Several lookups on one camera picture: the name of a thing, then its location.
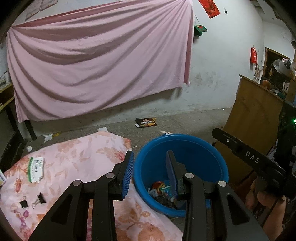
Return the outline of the floral pink quilt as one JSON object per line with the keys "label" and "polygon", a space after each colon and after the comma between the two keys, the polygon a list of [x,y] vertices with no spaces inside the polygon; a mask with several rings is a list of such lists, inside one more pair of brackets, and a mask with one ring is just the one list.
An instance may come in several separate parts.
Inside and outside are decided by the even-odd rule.
{"label": "floral pink quilt", "polygon": [[[5,171],[1,210],[22,240],[75,180],[84,183],[111,172],[131,149],[128,138],[96,132],[30,153]],[[130,185],[123,201],[114,202],[118,240],[181,240],[182,232],[152,210]]]}

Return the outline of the black silver binder clip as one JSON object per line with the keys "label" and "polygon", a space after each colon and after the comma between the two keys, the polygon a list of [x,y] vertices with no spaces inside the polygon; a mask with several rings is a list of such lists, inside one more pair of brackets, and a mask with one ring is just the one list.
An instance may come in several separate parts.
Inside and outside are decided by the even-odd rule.
{"label": "black silver binder clip", "polygon": [[46,200],[44,198],[44,195],[42,193],[39,193],[37,195],[37,199],[32,203],[32,208],[35,209],[38,204],[45,204],[45,203],[46,203]]}

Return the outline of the red hanging bag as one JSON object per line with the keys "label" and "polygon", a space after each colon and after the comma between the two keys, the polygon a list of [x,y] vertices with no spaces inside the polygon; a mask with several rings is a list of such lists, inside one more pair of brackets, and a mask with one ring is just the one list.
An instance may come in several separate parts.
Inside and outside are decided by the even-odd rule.
{"label": "red hanging bag", "polygon": [[251,47],[250,63],[253,65],[257,65],[257,51],[255,47]]}

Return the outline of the wooden cabinet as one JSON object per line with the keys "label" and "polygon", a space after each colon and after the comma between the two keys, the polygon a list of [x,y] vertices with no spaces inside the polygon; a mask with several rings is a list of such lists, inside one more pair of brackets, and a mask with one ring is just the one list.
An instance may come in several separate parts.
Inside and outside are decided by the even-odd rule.
{"label": "wooden cabinet", "polygon": [[240,75],[236,100],[223,130],[266,155],[277,140],[282,106],[280,97]]}

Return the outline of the green white paper packet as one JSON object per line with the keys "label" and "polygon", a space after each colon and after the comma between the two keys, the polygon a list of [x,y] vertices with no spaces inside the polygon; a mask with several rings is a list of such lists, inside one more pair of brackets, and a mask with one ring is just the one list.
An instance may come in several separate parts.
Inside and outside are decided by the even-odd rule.
{"label": "green white paper packet", "polygon": [[31,157],[28,164],[28,179],[30,183],[39,183],[44,177],[44,158]]}

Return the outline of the certificates on wall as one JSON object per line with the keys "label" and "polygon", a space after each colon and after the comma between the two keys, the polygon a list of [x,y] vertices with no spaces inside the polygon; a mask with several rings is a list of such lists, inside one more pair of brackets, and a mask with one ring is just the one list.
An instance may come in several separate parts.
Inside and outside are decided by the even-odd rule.
{"label": "certificates on wall", "polygon": [[29,7],[27,8],[26,18],[25,20],[30,19],[32,16],[37,13],[55,5],[58,0],[35,0],[33,1]]}

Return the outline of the green red hanging ornament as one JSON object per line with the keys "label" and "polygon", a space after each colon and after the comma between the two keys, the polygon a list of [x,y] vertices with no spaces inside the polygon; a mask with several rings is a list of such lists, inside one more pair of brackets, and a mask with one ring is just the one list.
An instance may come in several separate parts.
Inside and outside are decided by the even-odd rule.
{"label": "green red hanging ornament", "polygon": [[194,36],[201,36],[207,29],[203,25],[194,25]]}

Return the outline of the white paper scrap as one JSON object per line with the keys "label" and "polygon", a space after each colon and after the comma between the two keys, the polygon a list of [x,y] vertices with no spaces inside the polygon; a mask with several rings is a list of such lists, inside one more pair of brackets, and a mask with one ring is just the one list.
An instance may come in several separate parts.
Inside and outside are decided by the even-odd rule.
{"label": "white paper scrap", "polygon": [[102,128],[98,128],[97,131],[98,132],[108,132],[108,129],[107,129],[107,127],[104,126]]}

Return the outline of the pink hanging sheet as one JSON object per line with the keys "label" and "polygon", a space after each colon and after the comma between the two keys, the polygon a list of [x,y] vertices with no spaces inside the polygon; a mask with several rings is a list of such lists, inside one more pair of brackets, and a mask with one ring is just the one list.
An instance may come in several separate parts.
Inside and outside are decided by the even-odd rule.
{"label": "pink hanging sheet", "polygon": [[189,80],[191,1],[118,1],[12,26],[19,122],[94,113]]}

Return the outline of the red paper wall decoration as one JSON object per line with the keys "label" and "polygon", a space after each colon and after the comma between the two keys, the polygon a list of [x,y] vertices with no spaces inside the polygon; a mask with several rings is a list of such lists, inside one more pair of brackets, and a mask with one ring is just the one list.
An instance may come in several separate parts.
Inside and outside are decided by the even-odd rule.
{"label": "red paper wall decoration", "polygon": [[220,15],[220,11],[213,0],[199,0],[199,3],[202,5],[210,19]]}

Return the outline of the blue plastic bucket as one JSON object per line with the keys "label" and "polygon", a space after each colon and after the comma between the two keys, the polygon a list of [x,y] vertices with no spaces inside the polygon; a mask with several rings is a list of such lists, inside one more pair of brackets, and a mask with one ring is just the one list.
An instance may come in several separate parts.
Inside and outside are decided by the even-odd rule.
{"label": "blue plastic bucket", "polygon": [[185,217],[186,209],[172,209],[153,199],[148,189],[158,181],[176,188],[167,170],[167,153],[172,151],[178,166],[175,172],[194,174],[204,181],[229,181],[226,162],[215,147],[205,140],[182,134],[163,135],[148,142],[138,153],[133,170],[133,182],[143,201],[153,210],[171,217]]}

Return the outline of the crumpled white paper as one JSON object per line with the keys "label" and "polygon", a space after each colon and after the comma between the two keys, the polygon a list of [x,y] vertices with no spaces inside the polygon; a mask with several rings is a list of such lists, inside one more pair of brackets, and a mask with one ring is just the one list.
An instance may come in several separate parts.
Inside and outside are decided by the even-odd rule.
{"label": "crumpled white paper", "polygon": [[44,143],[52,140],[52,138],[53,138],[53,134],[52,133],[51,134],[46,134],[46,135],[43,135],[43,136],[44,136]]}

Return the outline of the snack wrapper on floor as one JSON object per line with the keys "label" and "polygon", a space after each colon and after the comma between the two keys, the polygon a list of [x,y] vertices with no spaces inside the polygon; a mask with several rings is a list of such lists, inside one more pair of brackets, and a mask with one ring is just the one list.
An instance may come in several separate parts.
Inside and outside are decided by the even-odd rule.
{"label": "snack wrapper on floor", "polygon": [[136,118],[135,126],[137,128],[147,128],[150,126],[156,126],[156,118]]}

